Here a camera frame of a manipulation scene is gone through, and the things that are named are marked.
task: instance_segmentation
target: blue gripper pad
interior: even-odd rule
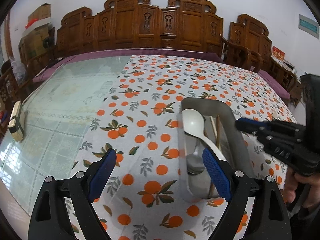
[[[212,156],[211,152],[207,148],[205,148],[202,152],[202,159],[204,166],[210,175],[211,181],[216,187],[220,197],[229,202],[232,198],[230,182],[223,170],[220,168],[216,159]]]
[[[100,197],[115,165],[116,152],[111,149],[90,182],[88,200],[91,203]]]

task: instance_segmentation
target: carved wooden sofa backrest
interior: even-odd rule
[[[262,69],[269,70],[272,41],[268,38],[268,28],[262,22],[247,14],[241,14],[236,23],[230,23],[229,35],[233,43],[259,53],[263,60]]]
[[[79,8],[66,14],[57,31],[57,55],[123,48],[169,48],[222,51],[223,19],[207,0],[168,0],[168,7],[150,0],[107,0],[92,16]]]

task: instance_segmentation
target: orange patterned tablecloth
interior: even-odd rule
[[[119,83],[110,89],[85,135],[72,174],[100,160],[107,147],[117,163],[100,197],[93,203],[112,239],[206,239],[221,218],[222,200],[187,203],[179,194],[177,113],[184,97],[220,100],[236,118],[295,121],[257,74],[193,58],[135,55]],[[255,174],[272,175],[283,187],[286,166],[244,135]],[[246,207],[235,239],[243,236],[253,200]],[[81,229],[70,213],[76,236]]]

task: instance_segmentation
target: finger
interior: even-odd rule
[[[309,195],[303,203],[304,208],[310,208],[320,203],[320,186],[311,186]]]
[[[320,186],[320,173],[314,173],[310,177],[304,177],[298,173],[294,174],[295,179],[303,184]]]
[[[284,182],[284,192],[283,197],[285,202],[292,203],[294,199],[296,198],[296,192],[295,190],[298,187],[298,182],[294,177],[294,170],[291,168],[288,168],[287,175]]]

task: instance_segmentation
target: metal pin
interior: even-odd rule
[[[236,171],[235,174],[239,178],[243,177],[243,175],[244,175],[242,171]]]
[[[77,173],[76,173],[76,177],[77,178],[82,178],[84,176],[84,172],[83,171],[78,171]]]
[[[267,181],[269,181],[269,182],[274,182],[274,180],[275,180],[275,179],[274,179],[272,176],[268,176],[268,177],[267,177]]]
[[[48,176],[44,179],[45,182],[50,182],[52,180],[52,176]]]

